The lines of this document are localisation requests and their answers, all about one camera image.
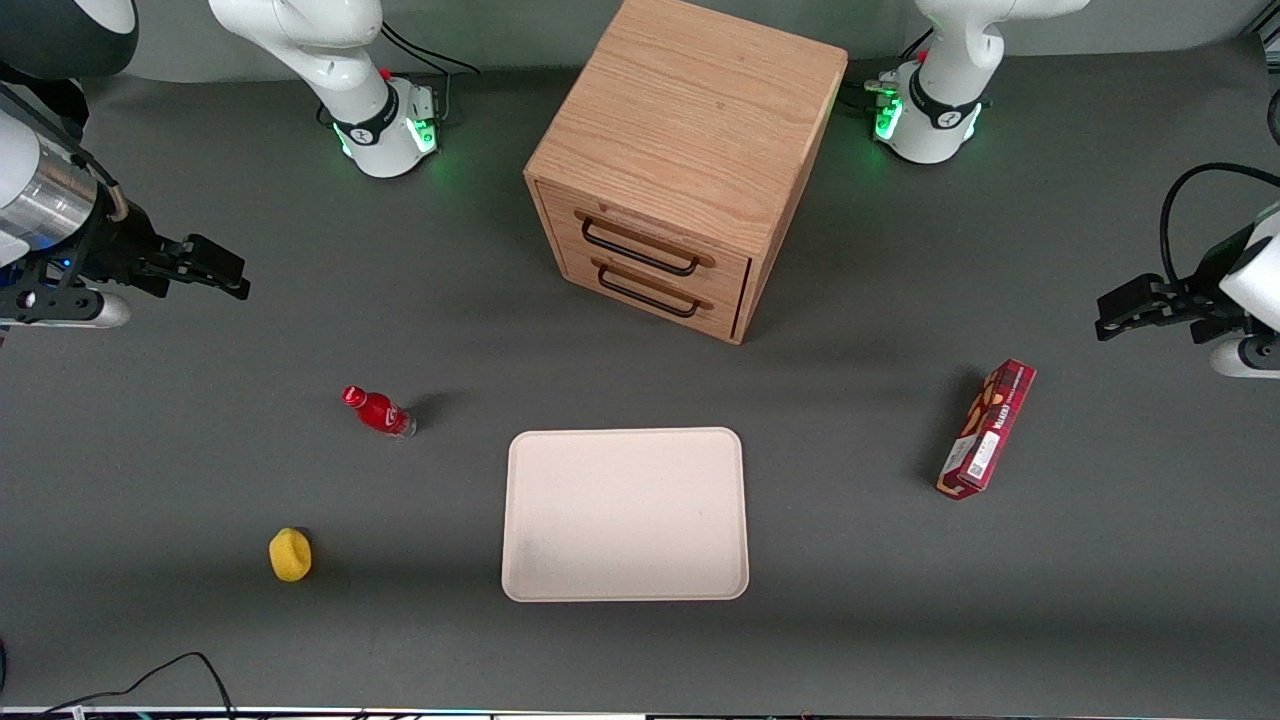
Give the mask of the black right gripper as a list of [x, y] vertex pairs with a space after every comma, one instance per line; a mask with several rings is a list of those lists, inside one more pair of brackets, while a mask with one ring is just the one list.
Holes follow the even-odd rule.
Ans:
[[246, 300], [252, 284], [243, 272], [243, 258], [202, 234], [179, 243], [145, 217], [115, 223], [95, 214], [68, 240], [3, 268], [3, 324], [123, 325], [131, 306], [102, 288], [111, 283], [156, 299], [182, 283]]

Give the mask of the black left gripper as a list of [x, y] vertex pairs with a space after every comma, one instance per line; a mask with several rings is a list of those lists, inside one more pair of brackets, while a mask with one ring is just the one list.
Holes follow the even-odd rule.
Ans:
[[1240, 228], [1212, 246], [1193, 273], [1179, 275], [1172, 265], [1169, 228], [1161, 225], [1160, 256], [1176, 302], [1169, 304], [1172, 291], [1161, 275], [1139, 274], [1097, 299], [1096, 338], [1106, 342], [1129, 331], [1187, 322], [1196, 345], [1231, 333], [1251, 334], [1254, 322], [1220, 290], [1220, 282], [1240, 260], [1252, 232], [1252, 225]]

